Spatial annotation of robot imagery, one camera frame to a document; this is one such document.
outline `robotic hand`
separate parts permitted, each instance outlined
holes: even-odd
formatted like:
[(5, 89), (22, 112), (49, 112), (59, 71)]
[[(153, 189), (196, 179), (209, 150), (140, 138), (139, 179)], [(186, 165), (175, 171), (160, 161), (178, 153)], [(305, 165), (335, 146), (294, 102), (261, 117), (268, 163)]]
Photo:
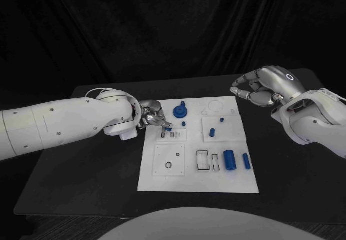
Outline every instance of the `robotic hand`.
[[(241, 90), (245, 82), (254, 92)], [(299, 78), (280, 66), (266, 66), (240, 77), (231, 92), (255, 105), (270, 108), (271, 117), (283, 124), (296, 143), (325, 145), (346, 158), (346, 105), (328, 89), (306, 91)]]
[[(94, 90), (103, 90), (95, 99), (87, 97)], [(81, 98), (0, 111), (0, 160), (91, 138), (101, 130), (129, 140), (137, 126), (173, 127), (159, 101), (137, 101), (113, 88), (94, 90)]]

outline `white board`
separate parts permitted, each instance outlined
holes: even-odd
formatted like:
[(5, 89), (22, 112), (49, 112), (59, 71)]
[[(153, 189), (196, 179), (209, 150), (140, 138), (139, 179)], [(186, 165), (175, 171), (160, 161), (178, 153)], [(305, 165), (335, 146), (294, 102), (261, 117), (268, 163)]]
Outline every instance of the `white board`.
[[(173, 109), (186, 103), (188, 116), (182, 119), (173, 115)], [(254, 193), (258, 184), (251, 154), (247, 144), (243, 118), (234, 96), (160, 100), (166, 120), (175, 124), (172, 133), (162, 138), (162, 129), (149, 126), (140, 166), (140, 192), (202, 192), (202, 193)], [(160, 147), (166, 156), (159, 158)], [(183, 158), (178, 157), (178, 146), (183, 146)], [(224, 151), (232, 150), (237, 170), (227, 170)], [(209, 170), (199, 170), (198, 163), (205, 161), (198, 151), (208, 151)], [(243, 154), (248, 154), (251, 169), (245, 169)]]

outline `dark table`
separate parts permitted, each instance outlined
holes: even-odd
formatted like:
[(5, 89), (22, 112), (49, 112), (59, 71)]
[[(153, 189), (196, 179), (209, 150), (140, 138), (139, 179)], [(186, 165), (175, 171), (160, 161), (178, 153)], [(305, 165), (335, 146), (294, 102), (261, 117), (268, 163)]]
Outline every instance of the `dark table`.
[[(323, 87), (307, 69), (292, 71), (306, 90)], [(241, 75), (80, 86), (74, 98), (100, 87), (139, 100), (232, 96)], [(139, 192), (146, 130), (121, 141), (104, 131), (44, 151), (15, 213), (139, 217), (179, 207), (245, 212), (281, 222), (346, 223), (346, 160), (317, 143), (299, 145), (263, 108), (237, 98), (260, 194)]]

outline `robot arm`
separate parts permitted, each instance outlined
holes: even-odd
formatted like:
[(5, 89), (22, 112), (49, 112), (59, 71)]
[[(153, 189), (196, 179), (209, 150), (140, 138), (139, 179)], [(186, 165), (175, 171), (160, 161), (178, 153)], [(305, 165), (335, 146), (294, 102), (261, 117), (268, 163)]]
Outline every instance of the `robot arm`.
[[(238, 89), (250, 82), (254, 92)], [(271, 117), (283, 124), (296, 143), (320, 143), (346, 158), (346, 100), (328, 89), (306, 91), (284, 68), (266, 66), (234, 82), (231, 92), (261, 107), (280, 106)]]
[(142, 104), (129, 93), (104, 90), (97, 99), (65, 99), (0, 111), (0, 160), (91, 138), (101, 130), (124, 141), (137, 137), (137, 126), (173, 127), (159, 101)]

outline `cable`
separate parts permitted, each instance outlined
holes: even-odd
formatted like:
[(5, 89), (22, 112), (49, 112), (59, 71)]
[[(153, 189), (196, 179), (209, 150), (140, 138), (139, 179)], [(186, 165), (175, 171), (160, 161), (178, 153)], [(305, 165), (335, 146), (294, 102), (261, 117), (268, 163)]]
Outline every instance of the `cable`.
[(346, 102), (346, 98), (341, 97), (338, 94), (335, 94), (332, 91), (329, 91), (326, 88), (322, 88), (320, 90), (325, 90), (326, 92), (330, 92), (341, 100)]
[(101, 93), (103, 93), (104, 91), (117, 90), (117, 89), (114, 89), (114, 88), (95, 88), (95, 89), (93, 89), (93, 90), (88, 91), (88, 93), (85, 94), (85, 98), (87, 98), (88, 94), (90, 94), (93, 91), (95, 91), (95, 90), (103, 90), (103, 91), (101, 91)]

